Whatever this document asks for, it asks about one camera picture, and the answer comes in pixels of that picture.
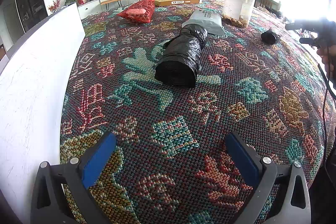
white label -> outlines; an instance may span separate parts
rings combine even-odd
[[[242,6],[243,1],[241,0],[224,0],[223,13],[228,17],[232,17],[235,20],[239,20]]]
[[[184,1],[172,1],[171,4],[184,3]]]

tv stand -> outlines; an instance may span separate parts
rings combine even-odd
[[[93,15],[95,13],[99,13],[99,12],[107,10],[105,5],[101,5],[103,2],[106,2],[106,1],[108,0],[91,0],[79,6],[78,12],[79,12],[81,19],[84,19],[89,15]],[[123,5],[132,4],[138,1],[139,0],[123,0]],[[117,8],[117,7],[118,5],[116,3],[111,3],[111,9]]]

black plastic bag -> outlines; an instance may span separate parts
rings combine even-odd
[[[155,78],[164,84],[193,88],[208,32],[198,24],[184,26],[180,34],[166,42],[155,68]]]

blue gripper pad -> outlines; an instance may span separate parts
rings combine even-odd
[[[260,159],[256,151],[246,145],[244,148],[232,133],[226,135],[225,147],[236,167],[238,168],[245,183],[249,186],[257,187],[260,181],[259,169],[253,162],[246,149],[253,150],[255,153],[254,156],[257,156]]]
[[[82,182],[86,189],[94,185],[116,148],[117,140],[115,135],[113,133],[108,134],[83,168]]]

red fabric pattern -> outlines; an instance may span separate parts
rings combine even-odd
[[[141,8],[146,10],[144,14],[136,15],[127,13],[128,10],[141,9]],[[152,15],[154,13],[154,9],[155,9],[154,0],[142,0],[135,4],[132,4],[130,7],[117,14],[117,16],[123,17],[131,22],[150,23]]]

